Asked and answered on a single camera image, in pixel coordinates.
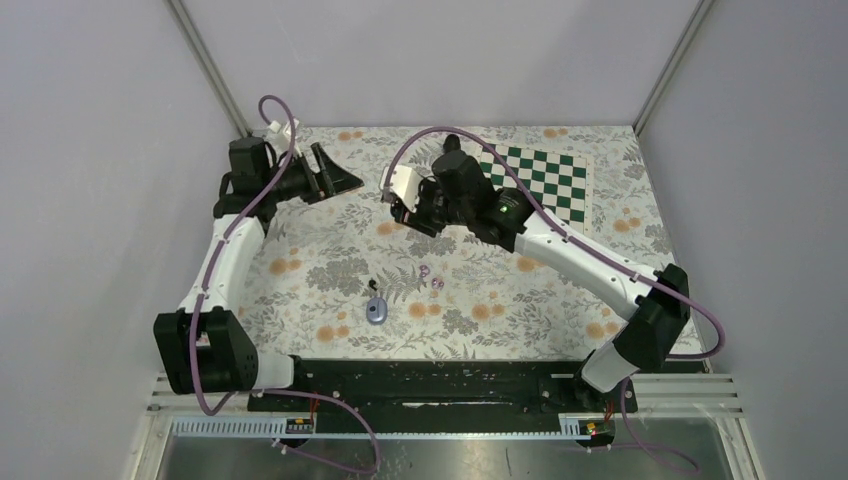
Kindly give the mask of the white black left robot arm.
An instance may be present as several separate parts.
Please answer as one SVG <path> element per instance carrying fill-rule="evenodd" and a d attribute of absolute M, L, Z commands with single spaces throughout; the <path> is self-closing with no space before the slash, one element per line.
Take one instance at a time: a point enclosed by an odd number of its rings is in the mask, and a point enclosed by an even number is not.
<path fill-rule="evenodd" d="M 230 170 L 213 207 L 213 235 L 203 265 L 176 311 L 157 315 L 153 334 L 172 391 L 205 393 L 272 388 L 288 411 L 309 401 L 310 385 L 295 374 L 295 360 L 259 352 L 239 320 L 247 274 L 283 201 L 314 204 L 363 186 L 319 143 L 312 170 L 302 153 L 284 152 L 260 137 L 230 142 Z"/>

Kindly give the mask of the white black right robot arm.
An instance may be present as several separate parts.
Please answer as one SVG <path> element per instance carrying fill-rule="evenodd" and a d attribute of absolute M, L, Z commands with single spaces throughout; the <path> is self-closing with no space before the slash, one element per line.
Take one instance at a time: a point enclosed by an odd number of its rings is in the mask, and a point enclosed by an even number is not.
<path fill-rule="evenodd" d="M 691 317 L 688 277 L 669 264 L 662 270 L 633 262 L 585 237 L 522 183 L 496 187 L 479 162 L 460 147 L 452 129 L 428 176 L 394 158 L 383 170 L 381 193 L 393 219 L 435 237 L 463 226 L 484 244 L 553 268 L 587 289 L 625 326 L 583 362 L 573 386 L 575 402 L 597 412 L 613 389 L 637 372 L 661 368 Z"/>

